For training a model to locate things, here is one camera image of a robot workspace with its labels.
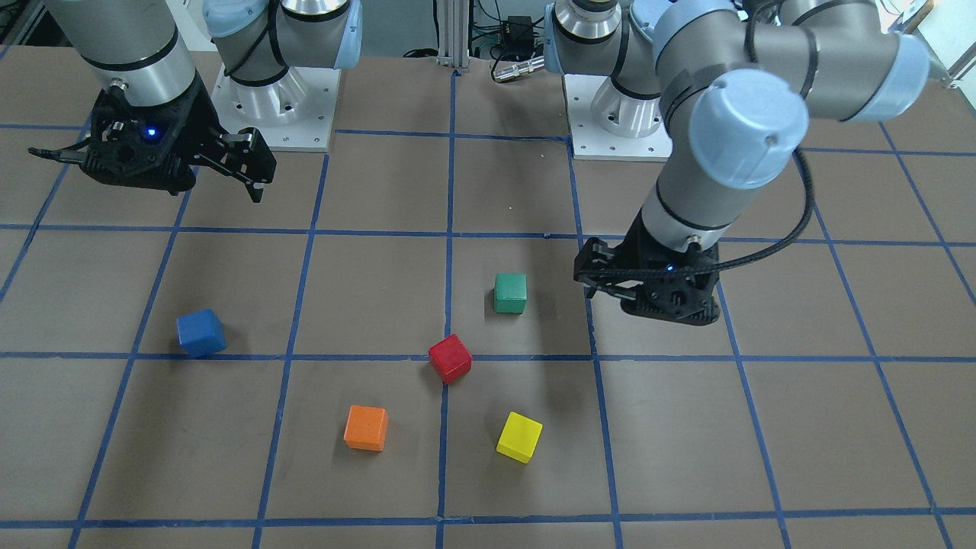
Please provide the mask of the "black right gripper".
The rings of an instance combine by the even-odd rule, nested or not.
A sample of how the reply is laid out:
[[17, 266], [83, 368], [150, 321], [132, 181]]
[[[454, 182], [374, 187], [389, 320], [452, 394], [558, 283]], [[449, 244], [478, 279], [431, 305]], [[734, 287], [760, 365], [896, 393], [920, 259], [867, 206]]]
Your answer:
[[217, 119], [202, 78], [168, 103], [137, 107], [127, 90], [113, 84], [101, 91], [91, 112], [86, 150], [38, 149], [38, 159], [80, 164], [88, 177], [104, 185], [166, 191], [177, 195], [196, 182], [192, 167], [204, 165], [245, 185], [254, 203], [273, 182], [278, 161], [258, 128], [237, 134]]

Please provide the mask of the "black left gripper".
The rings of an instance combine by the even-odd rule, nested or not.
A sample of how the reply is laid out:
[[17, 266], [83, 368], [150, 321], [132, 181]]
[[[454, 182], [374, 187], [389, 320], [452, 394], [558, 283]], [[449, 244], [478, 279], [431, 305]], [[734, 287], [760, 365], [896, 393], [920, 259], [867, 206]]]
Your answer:
[[659, 244], [646, 230], [630, 229], [615, 249], [602, 239], [589, 237], [573, 261], [573, 279], [583, 286], [586, 299], [597, 293], [607, 294], [621, 300], [621, 309], [628, 315], [686, 326], [710, 326], [721, 317], [721, 307], [714, 298], [717, 272], [623, 279], [608, 271], [681, 271], [718, 262], [718, 246], [707, 250], [692, 246], [688, 252], [676, 252]]

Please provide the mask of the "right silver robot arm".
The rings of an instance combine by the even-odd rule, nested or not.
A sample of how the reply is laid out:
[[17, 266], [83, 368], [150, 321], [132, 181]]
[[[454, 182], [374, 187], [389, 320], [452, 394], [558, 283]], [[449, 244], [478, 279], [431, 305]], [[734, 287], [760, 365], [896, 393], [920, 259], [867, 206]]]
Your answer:
[[88, 134], [38, 159], [77, 165], [103, 185], [175, 195], [202, 166], [262, 200], [278, 163], [265, 130], [320, 120], [308, 72], [352, 69], [361, 56], [359, 1], [206, 1], [238, 130], [220, 119], [164, 1], [49, 1], [53, 20], [101, 90]]

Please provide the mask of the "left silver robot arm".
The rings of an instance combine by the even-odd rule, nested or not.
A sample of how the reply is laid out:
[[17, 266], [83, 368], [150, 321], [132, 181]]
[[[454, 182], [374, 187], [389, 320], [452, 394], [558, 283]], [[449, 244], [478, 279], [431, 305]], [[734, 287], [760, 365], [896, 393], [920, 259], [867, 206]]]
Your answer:
[[[900, 116], [932, 62], [923, 39], [881, 29], [872, 1], [557, 1], [544, 38], [547, 70], [606, 76], [626, 98], [656, 101], [672, 142], [619, 246], [586, 240], [573, 278], [628, 315], [687, 326], [721, 315], [722, 271], [782, 251], [808, 226], [810, 120]], [[795, 228], [721, 260], [719, 239], [791, 161], [804, 192]]]

